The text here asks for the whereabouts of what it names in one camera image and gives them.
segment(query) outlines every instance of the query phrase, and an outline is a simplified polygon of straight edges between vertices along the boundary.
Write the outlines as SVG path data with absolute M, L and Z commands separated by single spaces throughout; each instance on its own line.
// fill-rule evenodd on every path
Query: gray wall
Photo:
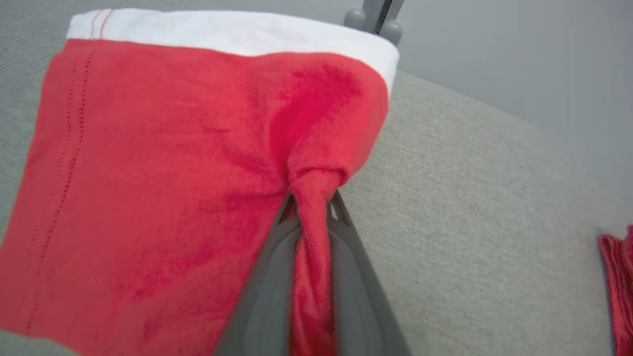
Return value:
M 405 0 L 398 20 L 403 70 L 633 171 L 633 1 Z

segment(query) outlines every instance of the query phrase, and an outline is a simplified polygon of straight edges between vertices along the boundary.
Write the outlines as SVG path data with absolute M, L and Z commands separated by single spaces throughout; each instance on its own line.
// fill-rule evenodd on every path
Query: crumpled red cloth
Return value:
M 617 356 L 633 355 L 633 225 L 624 240 L 600 237 L 611 300 L 611 319 Z
M 292 353 L 334 354 L 325 206 L 387 97 L 338 54 L 69 40 L 0 250 L 0 327 L 83 355 L 209 355 L 290 189 Z

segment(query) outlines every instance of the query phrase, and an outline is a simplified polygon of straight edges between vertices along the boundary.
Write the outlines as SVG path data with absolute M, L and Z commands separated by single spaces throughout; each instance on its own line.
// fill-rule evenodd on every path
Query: gray couch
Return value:
M 0 231 L 15 200 L 47 64 L 70 16 L 209 2 L 8 1 L 0 11 Z M 630 191 L 572 143 L 399 73 L 390 114 L 342 193 L 415 355 L 609 355 L 597 238 L 632 222 Z M 0 333 L 0 355 L 68 355 Z

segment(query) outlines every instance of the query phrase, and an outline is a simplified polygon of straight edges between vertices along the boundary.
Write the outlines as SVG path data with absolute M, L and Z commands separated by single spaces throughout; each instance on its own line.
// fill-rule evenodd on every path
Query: red towel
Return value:
M 611 319 L 617 356 L 633 355 L 633 225 L 624 241 L 600 238 L 611 299 Z
M 294 355 L 332 355 L 325 204 L 368 158 L 398 52 L 273 14 L 77 15 L 0 250 L 0 327 L 84 355 L 208 355 L 285 192 Z

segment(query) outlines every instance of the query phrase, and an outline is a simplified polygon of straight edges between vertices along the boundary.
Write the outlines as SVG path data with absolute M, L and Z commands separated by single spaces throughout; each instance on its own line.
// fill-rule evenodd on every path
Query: gray upholstery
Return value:
M 107 7 L 221 7 L 203 0 L 0 4 L 4 231 L 44 71 L 70 16 Z M 624 233 L 633 200 L 588 170 L 573 144 L 399 73 L 372 156 L 342 193 L 415 355 L 612 353 L 597 238 Z M 0 333 L 0 355 L 68 354 L 50 341 Z

